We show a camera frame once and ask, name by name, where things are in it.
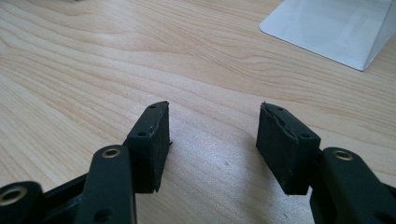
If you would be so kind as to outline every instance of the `white object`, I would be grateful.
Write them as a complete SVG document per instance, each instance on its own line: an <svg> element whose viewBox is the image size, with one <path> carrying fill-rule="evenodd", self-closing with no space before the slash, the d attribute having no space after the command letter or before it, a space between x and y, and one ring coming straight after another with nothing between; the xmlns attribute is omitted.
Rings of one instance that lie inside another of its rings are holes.
<svg viewBox="0 0 396 224"><path fill-rule="evenodd" d="M285 0L260 29L363 71L396 31L396 0Z"/></svg>

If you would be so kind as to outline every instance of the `screw hole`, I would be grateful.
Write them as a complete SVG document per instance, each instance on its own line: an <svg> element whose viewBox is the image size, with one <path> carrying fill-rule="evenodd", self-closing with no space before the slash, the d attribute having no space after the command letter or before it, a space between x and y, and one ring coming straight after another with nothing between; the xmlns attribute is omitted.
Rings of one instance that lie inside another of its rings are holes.
<svg viewBox="0 0 396 224"><path fill-rule="evenodd" d="M93 220L96 223L106 223L110 220L112 215L113 214L111 213L110 209L102 209L96 212L95 216L93 217Z"/></svg>
<svg viewBox="0 0 396 224"><path fill-rule="evenodd" d="M27 189L21 186L6 190L0 194L0 206L9 205L19 201L27 193Z"/></svg>
<svg viewBox="0 0 396 224"><path fill-rule="evenodd" d="M301 134L301 137L303 137L303 138L310 138L311 136L310 136L309 134L307 134L307 133L302 133L302 134Z"/></svg>
<svg viewBox="0 0 396 224"><path fill-rule="evenodd" d="M385 213L375 212L375 217L383 223L396 223L396 220L392 216Z"/></svg>
<svg viewBox="0 0 396 224"><path fill-rule="evenodd" d="M111 148L102 153L102 157L104 158L114 158L121 154L121 151L118 148Z"/></svg>
<svg viewBox="0 0 396 224"><path fill-rule="evenodd" d="M344 160L344 161L352 161L353 160L352 155L350 155L349 153L347 153L345 151L336 150L333 153L334 153L335 157L340 160Z"/></svg>

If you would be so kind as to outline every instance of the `wooden table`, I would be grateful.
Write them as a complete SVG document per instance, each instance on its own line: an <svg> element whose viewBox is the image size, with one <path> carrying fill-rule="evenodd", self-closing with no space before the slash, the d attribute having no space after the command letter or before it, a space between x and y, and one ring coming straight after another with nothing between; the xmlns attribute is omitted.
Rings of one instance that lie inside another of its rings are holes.
<svg viewBox="0 0 396 224"><path fill-rule="evenodd" d="M396 37L359 72L263 34L280 3L0 1L0 186L86 173L163 100L174 144L139 223L312 223L255 148L263 101L396 186Z"/></svg>

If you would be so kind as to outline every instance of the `black plastic bracket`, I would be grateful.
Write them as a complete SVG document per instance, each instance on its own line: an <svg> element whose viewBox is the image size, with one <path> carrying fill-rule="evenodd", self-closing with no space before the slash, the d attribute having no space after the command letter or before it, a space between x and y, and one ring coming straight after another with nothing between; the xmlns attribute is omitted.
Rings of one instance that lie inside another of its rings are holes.
<svg viewBox="0 0 396 224"><path fill-rule="evenodd" d="M46 193L36 182L0 188L0 223L136 223L136 193L158 191L170 147L169 103L150 105L122 146L98 150L90 171Z"/></svg>
<svg viewBox="0 0 396 224"><path fill-rule="evenodd" d="M286 109L262 104L257 148L286 194L311 195L316 223L396 223L395 188L355 153L329 147Z"/></svg>

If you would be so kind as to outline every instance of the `light wood surface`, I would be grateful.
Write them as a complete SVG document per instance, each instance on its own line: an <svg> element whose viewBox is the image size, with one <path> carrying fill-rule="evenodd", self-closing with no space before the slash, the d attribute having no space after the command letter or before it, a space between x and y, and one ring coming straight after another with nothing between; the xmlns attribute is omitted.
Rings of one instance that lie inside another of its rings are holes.
<svg viewBox="0 0 396 224"><path fill-rule="evenodd" d="M313 223L255 148L260 104L396 186L396 37L365 72L263 34L280 0L0 0L0 186L86 173L146 106L173 145L139 223Z"/></svg>

